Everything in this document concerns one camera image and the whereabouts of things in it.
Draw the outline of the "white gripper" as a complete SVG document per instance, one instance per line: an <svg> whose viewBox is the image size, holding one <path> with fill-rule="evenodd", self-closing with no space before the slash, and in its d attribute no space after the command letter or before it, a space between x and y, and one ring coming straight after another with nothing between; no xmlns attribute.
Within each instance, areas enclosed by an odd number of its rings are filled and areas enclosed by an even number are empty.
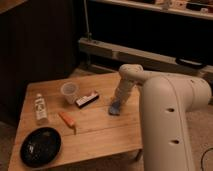
<svg viewBox="0 0 213 171"><path fill-rule="evenodd" d="M131 95L133 86L134 82L127 79L121 79L117 88L115 89L111 106L119 109L122 105L124 105Z"/></svg>

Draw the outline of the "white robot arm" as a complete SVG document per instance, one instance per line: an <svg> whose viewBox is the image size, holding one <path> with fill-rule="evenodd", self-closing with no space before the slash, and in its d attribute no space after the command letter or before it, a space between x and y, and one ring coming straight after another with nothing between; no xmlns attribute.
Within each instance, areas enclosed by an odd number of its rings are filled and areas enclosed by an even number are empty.
<svg viewBox="0 0 213 171"><path fill-rule="evenodd" d="M133 87L139 89L144 171L195 171L186 113L208 105L209 83L195 76L119 68L120 82L109 112L117 115Z"/></svg>

